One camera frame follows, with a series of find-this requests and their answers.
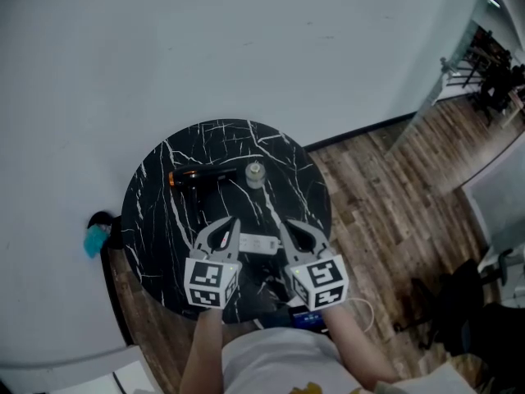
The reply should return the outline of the white desk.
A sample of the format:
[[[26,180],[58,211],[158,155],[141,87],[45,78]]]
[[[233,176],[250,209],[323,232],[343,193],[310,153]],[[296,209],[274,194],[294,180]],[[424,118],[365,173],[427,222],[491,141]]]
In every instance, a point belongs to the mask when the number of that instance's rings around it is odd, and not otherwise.
[[[499,254],[493,250],[477,266],[481,277],[497,285],[500,303],[525,309],[525,242]]]

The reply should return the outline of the blue plastic bag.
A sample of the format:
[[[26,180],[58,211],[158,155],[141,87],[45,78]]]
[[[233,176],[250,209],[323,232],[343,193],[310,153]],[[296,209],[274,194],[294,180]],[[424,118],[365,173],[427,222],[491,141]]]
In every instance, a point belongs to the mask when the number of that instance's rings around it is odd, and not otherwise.
[[[111,234],[111,227],[94,224],[87,228],[84,236],[84,251],[91,258],[100,254],[104,244]]]

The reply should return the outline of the clear glass bottle gold cap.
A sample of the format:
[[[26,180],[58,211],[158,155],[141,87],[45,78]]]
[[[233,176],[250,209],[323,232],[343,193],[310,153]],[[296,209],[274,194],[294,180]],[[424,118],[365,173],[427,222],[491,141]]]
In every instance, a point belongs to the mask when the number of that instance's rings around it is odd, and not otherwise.
[[[266,180],[266,168],[261,163],[250,163],[246,166],[245,180],[249,188],[258,190],[263,188]]]

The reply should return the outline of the black and orange tool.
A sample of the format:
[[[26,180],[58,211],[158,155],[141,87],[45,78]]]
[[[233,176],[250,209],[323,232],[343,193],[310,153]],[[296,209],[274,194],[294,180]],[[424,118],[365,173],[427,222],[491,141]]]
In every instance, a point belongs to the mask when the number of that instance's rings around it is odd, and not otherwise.
[[[234,181],[238,174],[237,171],[237,167],[191,164],[178,167],[170,172],[167,180],[172,189],[185,193],[194,215],[194,224],[200,230],[204,224],[203,215],[200,213],[199,193],[224,180]]]

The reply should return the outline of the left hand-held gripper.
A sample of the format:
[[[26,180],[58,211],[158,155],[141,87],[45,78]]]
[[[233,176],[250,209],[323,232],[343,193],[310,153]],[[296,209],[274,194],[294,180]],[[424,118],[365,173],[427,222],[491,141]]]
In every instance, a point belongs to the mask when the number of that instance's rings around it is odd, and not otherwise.
[[[239,285],[241,223],[224,217],[203,228],[185,261],[184,288],[188,303],[224,309]]]

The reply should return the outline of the black metal rack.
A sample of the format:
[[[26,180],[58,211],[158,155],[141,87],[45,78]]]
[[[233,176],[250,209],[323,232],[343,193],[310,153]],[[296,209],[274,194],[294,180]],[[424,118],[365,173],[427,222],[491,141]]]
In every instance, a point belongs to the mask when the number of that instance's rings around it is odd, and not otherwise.
[[[509,67],[511,58],[510,51],[494,39],[491,30],[477,27],[455,72],[446,81],[446,86],[465,89],[469,85],[481,85],[488,75],[500,67]]]

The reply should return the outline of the person's right forearm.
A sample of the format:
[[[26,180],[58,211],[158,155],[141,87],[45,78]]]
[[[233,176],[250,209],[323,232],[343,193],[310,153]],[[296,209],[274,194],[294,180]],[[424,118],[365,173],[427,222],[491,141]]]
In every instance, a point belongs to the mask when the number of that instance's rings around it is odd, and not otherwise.
[[[348,372],[359,384],[373,391],[378,383],[397,383],[394,366],[375,346],[343,306],[322,310],[323,321]]]

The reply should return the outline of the white power strip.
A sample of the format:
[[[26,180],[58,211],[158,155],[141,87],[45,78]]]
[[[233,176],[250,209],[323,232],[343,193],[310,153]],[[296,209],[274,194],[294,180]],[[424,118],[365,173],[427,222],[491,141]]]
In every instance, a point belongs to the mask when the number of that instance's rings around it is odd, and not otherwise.
[[[280,240],[275,236],[240,234],[239,250],[243,253],[275,255],[281,247]]]

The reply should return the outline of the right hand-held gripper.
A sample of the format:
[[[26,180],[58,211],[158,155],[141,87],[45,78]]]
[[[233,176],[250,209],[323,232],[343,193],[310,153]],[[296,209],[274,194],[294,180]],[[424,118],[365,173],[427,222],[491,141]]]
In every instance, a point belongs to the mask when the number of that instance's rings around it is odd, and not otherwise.
[[[280,239],[288,261],[301,257],[320,257],[329,246],[324,233],[306,222],[286,219],[280,225]],[[326,251],[311,263],[288,267],[294,293],[309,311],[326,309],[344,302],[349,277],[340,254]]]

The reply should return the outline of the frosted glass partition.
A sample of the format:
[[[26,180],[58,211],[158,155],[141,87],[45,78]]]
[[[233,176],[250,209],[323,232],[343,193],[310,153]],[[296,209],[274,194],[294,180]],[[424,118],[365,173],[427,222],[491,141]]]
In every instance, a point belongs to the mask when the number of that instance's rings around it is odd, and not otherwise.
[[[525,140],[514,141],[462,191],[486,244],[495,252],[525,242]]]

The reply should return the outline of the white cabinet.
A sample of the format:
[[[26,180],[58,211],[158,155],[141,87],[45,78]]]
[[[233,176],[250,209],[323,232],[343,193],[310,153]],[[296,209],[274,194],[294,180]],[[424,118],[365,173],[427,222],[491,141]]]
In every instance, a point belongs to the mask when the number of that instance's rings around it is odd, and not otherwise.
[[[108,375],[144,356],[138,346],[111,351],[78,361],[24,367],[0,366],[0,381],[13,394],[63,389]]]

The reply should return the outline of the black office chair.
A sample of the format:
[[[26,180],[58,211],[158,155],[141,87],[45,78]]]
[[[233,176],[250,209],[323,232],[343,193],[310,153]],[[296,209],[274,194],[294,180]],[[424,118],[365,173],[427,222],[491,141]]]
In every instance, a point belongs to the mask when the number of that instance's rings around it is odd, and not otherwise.
[[[419,278],[413,278],[411,283],[424,299],[427,312],[405,326],[394,323],[394,331],[400,333],[430,323],[428,341],[421,341],[419,347],[429,350],[433,344],[441,343],[450,354],[461,355],[462,328],[484,305],[482,278],[475,260],[469,259],[453,273],[441,275],[441,288],[436,295]]]
[[[486,73],[479,93],[479,103],[488,121],[490,109],[501,112],[508,105],[509,92],[525,84],[525,64],[510,67],[509,64],[492,64]]]
[[[451,333],[445,348],[452,356],[482,360],[493,392],[525,394],[525,308],[485,305]]]

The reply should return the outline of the black device with blue screen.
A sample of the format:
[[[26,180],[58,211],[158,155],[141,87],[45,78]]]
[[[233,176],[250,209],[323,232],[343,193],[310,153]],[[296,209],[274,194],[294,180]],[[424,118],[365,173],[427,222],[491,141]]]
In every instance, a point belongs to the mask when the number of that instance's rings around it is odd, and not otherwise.
[[[290,307],[288,309],[291,326],[293,328],[303,329],[310,332],[325,333],[327,332],[326,324],[322,315],[316,311],[309,311],[304,305]]]

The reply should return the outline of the black waste bin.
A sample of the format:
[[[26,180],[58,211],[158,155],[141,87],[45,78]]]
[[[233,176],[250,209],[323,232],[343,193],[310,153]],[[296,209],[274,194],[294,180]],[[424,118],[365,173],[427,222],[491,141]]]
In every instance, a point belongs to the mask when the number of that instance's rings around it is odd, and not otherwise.
[[[90,257],[94,257],[104,247],[111,250],[123,248],[121,216],[114,217],[107,211],[99,211],[90,218],[86,227],[84,250]]]

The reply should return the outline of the glass door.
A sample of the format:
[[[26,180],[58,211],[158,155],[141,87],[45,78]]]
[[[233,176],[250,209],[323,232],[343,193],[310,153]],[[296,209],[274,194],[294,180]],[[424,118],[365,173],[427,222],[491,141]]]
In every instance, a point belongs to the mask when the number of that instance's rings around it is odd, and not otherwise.
[[[393,133],[386,144],[386,153],[392,156],[401,149],[410,133],[431,111],[448,81],[458,75],[458,65],[466,54],[477,31],[476,19],[483,16],[488,0],[443,0],[423,49],[418,52],[392,103],[391,112],[413,105],[409,122]]]

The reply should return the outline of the person's left forearm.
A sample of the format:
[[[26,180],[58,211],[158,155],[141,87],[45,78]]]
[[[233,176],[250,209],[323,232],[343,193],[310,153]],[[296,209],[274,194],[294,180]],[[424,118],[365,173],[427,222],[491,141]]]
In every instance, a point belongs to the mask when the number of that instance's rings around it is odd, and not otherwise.
[[[222,315],[221,309],[209,309],[199,315],[180,394],[223,394]]]

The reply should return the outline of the person's white shirt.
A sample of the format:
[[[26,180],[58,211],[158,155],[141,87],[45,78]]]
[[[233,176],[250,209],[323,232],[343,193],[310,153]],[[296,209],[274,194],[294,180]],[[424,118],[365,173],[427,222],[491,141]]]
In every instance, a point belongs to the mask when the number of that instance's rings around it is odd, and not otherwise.
[[[328,337],[293,328],[236,338],[222,350],[222,368],[224,394],[477,394],[450,364],[367,390]]]

